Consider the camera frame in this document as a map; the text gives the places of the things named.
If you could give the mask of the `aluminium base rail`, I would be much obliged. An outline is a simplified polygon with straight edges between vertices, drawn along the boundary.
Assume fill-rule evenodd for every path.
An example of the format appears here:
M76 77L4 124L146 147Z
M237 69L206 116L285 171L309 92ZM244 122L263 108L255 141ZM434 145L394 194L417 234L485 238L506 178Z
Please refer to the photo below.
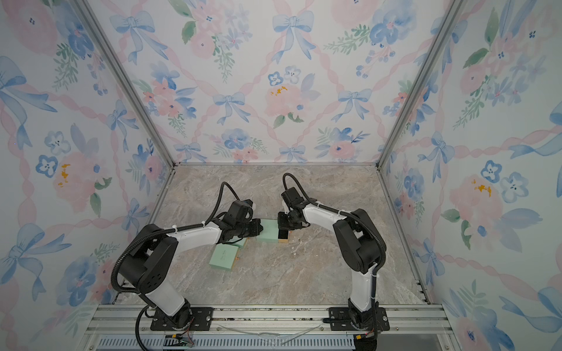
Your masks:
M79 350L459 350L440 305L383 305L379 332L358 331L343 307L196 307L186 331L152 329L139 305L97 308Z

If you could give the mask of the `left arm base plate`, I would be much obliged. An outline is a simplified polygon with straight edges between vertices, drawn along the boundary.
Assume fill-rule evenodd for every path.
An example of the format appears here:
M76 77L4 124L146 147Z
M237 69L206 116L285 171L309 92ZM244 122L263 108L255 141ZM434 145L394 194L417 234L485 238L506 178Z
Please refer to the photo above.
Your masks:
M209 331L214 313L212 307L190 307L180 309L174 316L168 316L156 308L152 317L152 331Z

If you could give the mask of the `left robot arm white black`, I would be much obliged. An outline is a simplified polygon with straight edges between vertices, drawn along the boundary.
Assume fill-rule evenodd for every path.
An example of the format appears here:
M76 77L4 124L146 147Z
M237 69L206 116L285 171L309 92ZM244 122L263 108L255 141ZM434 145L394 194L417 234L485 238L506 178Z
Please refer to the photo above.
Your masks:
M259 235L263 226L253 217L253 209L252 200L235 200L226 213L208 222L170 229L146 225L117 259L111 272L112 288L139 295L168 328L186 328L193 318L190 303L167 278L174 257Z

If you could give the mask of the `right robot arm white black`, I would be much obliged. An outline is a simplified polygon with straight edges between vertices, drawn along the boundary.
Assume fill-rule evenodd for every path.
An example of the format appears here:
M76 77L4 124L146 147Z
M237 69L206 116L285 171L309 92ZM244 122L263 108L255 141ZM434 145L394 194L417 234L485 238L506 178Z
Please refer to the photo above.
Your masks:
M342 211L299 194L291 187L281 194L285 211L279 229L292 231L317 225L335 235L343 260L351 269L349 323L358 330L378 330L377 275L386 262L386 244L366 211Z

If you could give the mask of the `small green jewelry box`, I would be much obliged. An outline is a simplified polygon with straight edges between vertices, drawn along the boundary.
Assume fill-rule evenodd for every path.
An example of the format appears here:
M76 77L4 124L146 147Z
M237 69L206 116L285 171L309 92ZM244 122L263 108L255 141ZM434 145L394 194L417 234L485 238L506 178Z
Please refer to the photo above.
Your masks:
M229 244L216 245L209 265L215 269L230 271L237 258L239 248Z

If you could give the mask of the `aluminium frame post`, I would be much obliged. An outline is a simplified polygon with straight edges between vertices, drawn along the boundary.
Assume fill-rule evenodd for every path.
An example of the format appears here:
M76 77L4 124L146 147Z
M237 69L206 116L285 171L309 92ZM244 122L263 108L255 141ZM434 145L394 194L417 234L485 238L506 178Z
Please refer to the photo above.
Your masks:
M462 0L452 1L448 10L445 12L443 21L438 28L437 35L433 40L429 51L427 52L426 59L423 62L416 78L414 79L414 84L409 94L408 99L405 101L404 108L400 112L394 126L391 129L389 137L384 145L381 157L376 164L377 171L380 173L385 167L385 163L389 161L392 149L394 148L397 139L401 134L402 128L408 121L409 115L414 109L414 104L417 99L422 95L422 92L429 80L431 74L436 65L436 60L441 55L441 52L446 45L446 41L450 38L454 26L458 22L458 18L462 13L465 2Z
M70 5L86 27L86 30L92 37L96 47L99 48L101 53L104 55L104 59L107 60L109 69L117 80L118 87L123 91L124 96L126 96L130 105L133 107L133 110L137 113L149 137L153 140L156 149L159 153L161 153L168 167L173 170L176 164L171 156L171 153L158 133L155 123L146 112L141 98L135 90L133 82L130 80L123 64L119 61L116 51L103 31L100 22L93 13L88 1L73 0L70 1Z

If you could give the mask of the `aluminium frame post left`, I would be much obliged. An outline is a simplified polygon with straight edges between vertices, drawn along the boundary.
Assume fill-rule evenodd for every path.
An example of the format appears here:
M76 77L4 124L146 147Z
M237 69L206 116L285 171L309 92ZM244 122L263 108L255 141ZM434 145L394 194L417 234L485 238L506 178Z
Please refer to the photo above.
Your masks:
M130 80L123 64L119 61L116 51L103 31L100 22L93 13L88 1L73 0L70 1L70 5L86 27L86 30L92 37L96 47L99 48L101 53L104 55L104 59L107 60L109 69L117 80L118 87L123 91L124 96L126 96L130 105L133 107L133 110L137 113L149 137L153 140L156 149L159 153L161 153L168 167L173 170L176 164L171 156L171 153L158 133L155 123L146 112L141 98L135 90L133 82Z

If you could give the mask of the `aluminium frame post right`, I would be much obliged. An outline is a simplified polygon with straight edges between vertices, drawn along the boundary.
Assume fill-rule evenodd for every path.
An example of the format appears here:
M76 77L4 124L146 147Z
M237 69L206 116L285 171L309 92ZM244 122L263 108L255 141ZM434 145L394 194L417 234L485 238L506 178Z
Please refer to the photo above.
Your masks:
M448 10L445 12L443 21L438 28L437 35L433 40L429 51L427 52L426 59L423 62L416 78L414 79L414 84L409 94L408 99L405 101L404 108L400 112L394 126L391 129L389 137L384 145L381 157L376 164L377 171L380 173L385 167L385 163L389 161L392 149L394 148L397 139L401 134L402 128L408 121L409 115L414 109L414 104L417 99L422 95L422 92L429 80L431 74L436 65L436 60L441 55L441 52L446 45L446 41L450 38L454 26L458 22L458 18L462 13L465 2L462 0L452 1Z

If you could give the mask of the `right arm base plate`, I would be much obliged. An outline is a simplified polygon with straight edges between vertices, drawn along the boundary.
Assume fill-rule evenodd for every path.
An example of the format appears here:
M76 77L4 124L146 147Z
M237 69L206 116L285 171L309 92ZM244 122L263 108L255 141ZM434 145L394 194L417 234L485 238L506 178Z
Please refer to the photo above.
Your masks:
M328 308L329 317L323 318L323 323L330 325L332 331L389 331L389 318L386 310L375 307L366 312L359 312L350 307Z

